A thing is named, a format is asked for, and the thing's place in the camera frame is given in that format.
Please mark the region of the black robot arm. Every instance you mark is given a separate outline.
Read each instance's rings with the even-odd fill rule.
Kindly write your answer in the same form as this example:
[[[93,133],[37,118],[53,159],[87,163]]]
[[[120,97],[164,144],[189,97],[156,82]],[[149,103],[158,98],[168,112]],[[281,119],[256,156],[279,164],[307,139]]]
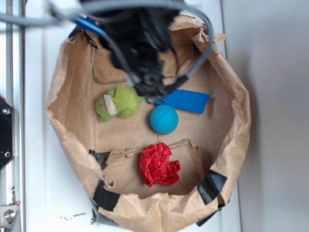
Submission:
[[[179,77],[174,84],[164,85],[163,61],[159,58],[160,53],[170,51],[179,64],[169,34],[169,26],[178,13],[179,10],[164,6],[120,6],[116,10],[98,10],[77,19],[68,39],[73,41],[79,32],[83,32],[86,41],[94,45],[88,32],[94,33],[101,46],[110,52],[113,66],[127,74],[138,94],[148,102],[155,102],[188,79]]]

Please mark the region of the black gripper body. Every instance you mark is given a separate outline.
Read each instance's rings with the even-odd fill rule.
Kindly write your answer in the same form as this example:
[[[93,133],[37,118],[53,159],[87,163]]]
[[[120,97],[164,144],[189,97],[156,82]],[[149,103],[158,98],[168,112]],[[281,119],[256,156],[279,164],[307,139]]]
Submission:
[[[163,61],[159,52],[172,48],[169,36],[156,39],[154,36],[138,41],[124,41],[109,38],[111,62],[125,72],[128,83],[147,102],[155,102],[167,95],[163,84]]]

